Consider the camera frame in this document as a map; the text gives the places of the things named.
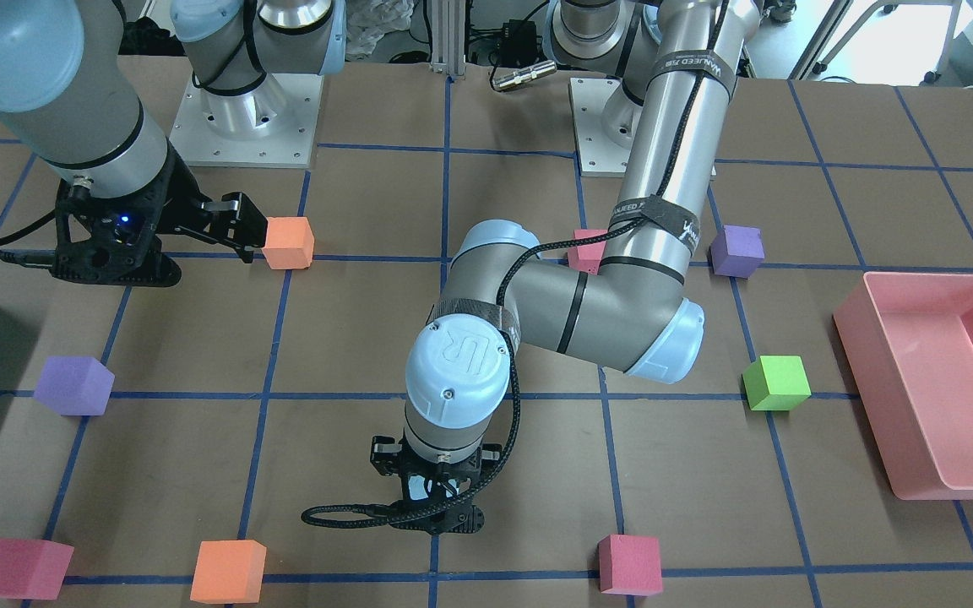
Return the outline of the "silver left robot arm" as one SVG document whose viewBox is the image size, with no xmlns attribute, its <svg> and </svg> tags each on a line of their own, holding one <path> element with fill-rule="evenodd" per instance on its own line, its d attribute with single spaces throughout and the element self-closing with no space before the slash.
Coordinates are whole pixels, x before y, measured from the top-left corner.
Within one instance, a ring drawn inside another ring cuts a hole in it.
<svg viewBox="0 0 973 608">
<path fill-rule="evenodd" d="M 545 51 L 613 74 L 607 111 L 628 145 L 624 181 L 597 273 L 541 259 L 508 220 L 467 232 L 448 281 L 410 349 L 400 440 L 373 439 L 371 461 L 402 497 L 352 505 L 356 527 L 471 534 L 472 503 L 507 462 L 520 419 L 521 344 L 660 383 L 691 369 L 705 316 L 683 295 L 700 215 L 758 1 L 553 1 Z"/>
</svg>

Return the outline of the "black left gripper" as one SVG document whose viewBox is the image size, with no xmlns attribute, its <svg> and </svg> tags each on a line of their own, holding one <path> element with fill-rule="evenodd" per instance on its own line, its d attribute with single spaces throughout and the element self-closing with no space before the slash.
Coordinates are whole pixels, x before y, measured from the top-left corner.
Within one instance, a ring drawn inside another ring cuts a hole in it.
<svg viewBox="0 0 973 608">
<path fill-rule="evenodd" d="M 497 468 L 503 447 L 483 443 L 466 459 L 454 464 L 432 463 L 410 449 L 405 440 L 374 436 L 371 465 L 382 475 L 398 475 L 402 499 L 375 512 L 378 517 L 395 517 L 435 508 L 454 496 L 463 496 L 484 474 Z M 471 500 L 416 520 L 392 523 L 398 529 L 440 534 L 474 534 L 484 524 L 484 515 Z"/>
</svg>

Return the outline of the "pink block near arm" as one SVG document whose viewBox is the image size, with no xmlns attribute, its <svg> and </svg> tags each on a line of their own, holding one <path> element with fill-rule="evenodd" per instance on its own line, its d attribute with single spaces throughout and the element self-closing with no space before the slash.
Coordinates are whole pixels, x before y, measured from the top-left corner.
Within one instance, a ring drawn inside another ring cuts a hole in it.
<svg viewBox="0 0 973 608">
<path fill-rule="evenodd" d="M 605 235 L 606 230 L 574 230 L 574 240 L 587 239 Z M 578 245 L 569 247 L 567 252 L 568 266 L 577 269 L 579 272 L 588 274 L 598 274 L 600 262 L 605 255 L 605 242 L 591 243 L 591 245 Z"/>
</svg>

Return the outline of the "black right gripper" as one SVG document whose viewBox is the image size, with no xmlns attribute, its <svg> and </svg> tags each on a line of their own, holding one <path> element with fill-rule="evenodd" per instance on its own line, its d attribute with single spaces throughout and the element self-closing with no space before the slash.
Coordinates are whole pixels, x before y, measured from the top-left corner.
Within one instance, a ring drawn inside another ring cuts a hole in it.
<svg viewBox="0 0 973 608">
<path fill-rule="evenodd" d="M 85 285 L 173 287 L 182 277 L 159 235 L 182 228 L 230 247 L 244 263 L 265 246 L 268 221 L 244 192 L 206 197 L 178 155 L 134 193 L 98 198 L 93 187 L 62 180 L 54 209 L 52 276 Z"/>
</svg>

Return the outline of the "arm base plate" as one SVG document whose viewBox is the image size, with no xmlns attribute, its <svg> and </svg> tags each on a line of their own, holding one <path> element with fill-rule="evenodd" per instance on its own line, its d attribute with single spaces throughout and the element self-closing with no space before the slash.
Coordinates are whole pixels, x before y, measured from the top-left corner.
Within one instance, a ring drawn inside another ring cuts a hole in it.
<svg viewBox="0 0 973 608">
<path fill-rule="evenodd" d="M 187 165 L 308 169 L 322 85 L 320 74 L 270 74 L 239 96 L 187 84 L 169 139 Z"/>
<path fill-rule="evenodd" d="M 624 177 L 644 109 L 619 79 L 572 78 L 570 101 L 580 175 Z"/>
</svg>

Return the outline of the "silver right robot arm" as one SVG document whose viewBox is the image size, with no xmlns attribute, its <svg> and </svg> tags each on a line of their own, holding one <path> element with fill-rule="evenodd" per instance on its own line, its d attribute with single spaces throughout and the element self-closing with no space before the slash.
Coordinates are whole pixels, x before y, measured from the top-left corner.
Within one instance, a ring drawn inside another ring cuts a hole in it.
<svg viewBox="0 0 973 608">
<path fill-rule="evenodd" d="M 337 73 L 344 1 L 174 1 L 192 64 L 185 117 L 213 162 L 234 149 L 276 166 L 305 163 L 309 121 L 293 85 Z M 89 285 L 171 287 L 163 235 L 229 247 L 244 263 L 268 220 L 241 192 L 201 192 L 118 67 L 128 23 L 119 1 L 0 1 L 0 123 L 59 176 L 54 209 L 0 238 L 0 259 Z"/>
</svg>

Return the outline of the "orange block near arm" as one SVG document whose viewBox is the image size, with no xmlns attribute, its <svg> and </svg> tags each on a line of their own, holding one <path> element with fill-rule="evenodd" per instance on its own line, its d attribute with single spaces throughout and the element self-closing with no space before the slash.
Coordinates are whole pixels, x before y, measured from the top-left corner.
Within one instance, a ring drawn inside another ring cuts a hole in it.
<svg viewBox="0 0 973 608">
<path fill-rule="evenodd" d="M 262 253 L 273 270 L 308 269 L 313 264 L 314 234 L 308 218 L 267 218 Z"/>
</svg>

